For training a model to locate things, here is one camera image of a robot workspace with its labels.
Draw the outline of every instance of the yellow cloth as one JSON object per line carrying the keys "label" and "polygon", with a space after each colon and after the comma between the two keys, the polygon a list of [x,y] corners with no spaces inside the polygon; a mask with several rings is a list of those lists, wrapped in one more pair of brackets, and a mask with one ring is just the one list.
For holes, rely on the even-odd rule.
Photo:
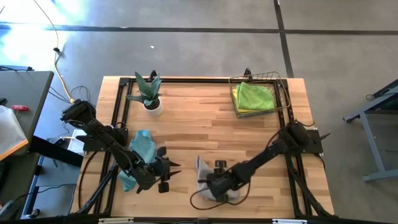
{"label": "yellow cloth", "polygon": [[[235,104],[236,106],[238,106],[238,102],[237,102],[237,93],[236,93],[236,89],[233,89],[233,93],[234,93],[234,97],[235,97]],[[249,113],[249,112],[255,112],[256,110],[245,110],[245,109],[238,109],[239,113]]]}

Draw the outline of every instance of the potted plant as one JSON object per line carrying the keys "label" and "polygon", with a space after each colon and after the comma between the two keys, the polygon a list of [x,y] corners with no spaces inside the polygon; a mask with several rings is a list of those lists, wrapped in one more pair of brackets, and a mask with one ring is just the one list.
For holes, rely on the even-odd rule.
{"label": "potted plant", "polygon": [[126,98],[128,100],[141,102],[149,116],[159,116],[163,112],[163,104],[159,98],[159,88],[162,82],[160,76],[157,75],[149,86],[144,78],[136,72],[136,82],[141,96],[128,95]]}

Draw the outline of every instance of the gray cloth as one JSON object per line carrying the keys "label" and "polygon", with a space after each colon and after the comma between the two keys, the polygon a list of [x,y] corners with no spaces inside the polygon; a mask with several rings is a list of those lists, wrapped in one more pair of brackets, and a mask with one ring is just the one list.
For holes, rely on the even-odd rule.
{"label": "gray cloth", "polygon": [[[211,170],[208,165],[206,164],[206,162],[200,158],[200,156],[197,156],[197,158],[195,159],[195,167],[197,168],[198,171],[198,180],[204,180],[206,179],[207,174],[212,174],[213,170]],[[198,183],[198,190],[202,190],[207,188],[207,184],[206,183]],[[200,195],[202,195],[203,197],[205,197],[208,200],[216,200],[214,198],[214,196],[211,194],[210,190],[204,190],[202,192],[199,192]],[[239,198],[239,191],[233,191],[233,190],[229,190],[227,191],[227,195],[228,195],[228,200],[236,200]]]}

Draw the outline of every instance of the red object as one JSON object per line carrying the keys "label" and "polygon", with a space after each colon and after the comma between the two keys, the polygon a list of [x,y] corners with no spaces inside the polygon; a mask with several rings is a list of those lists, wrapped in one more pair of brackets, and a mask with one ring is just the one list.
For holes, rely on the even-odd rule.
{"label": "red object", "polygon": [[27,106],[24,106],[24,105],[12,105],[11,109],[18,110],[18,111],[27,111],[27,110],[29,110],[29,108]]}

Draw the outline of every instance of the white flower pot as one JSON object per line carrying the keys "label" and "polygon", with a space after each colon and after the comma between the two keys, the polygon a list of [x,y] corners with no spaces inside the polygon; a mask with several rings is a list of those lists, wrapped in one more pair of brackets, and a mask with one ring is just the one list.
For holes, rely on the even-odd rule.
{"label": "white flower pot", "polygon": [[159,106],[154,110],[148,110],[145,106],[143,106],[144,110],[148,114],[148,116],[159,116],[160,114],[162,114],[163,104],[162,104],[162,100],[160,98],[159,98],[159,102],[160,102]]}

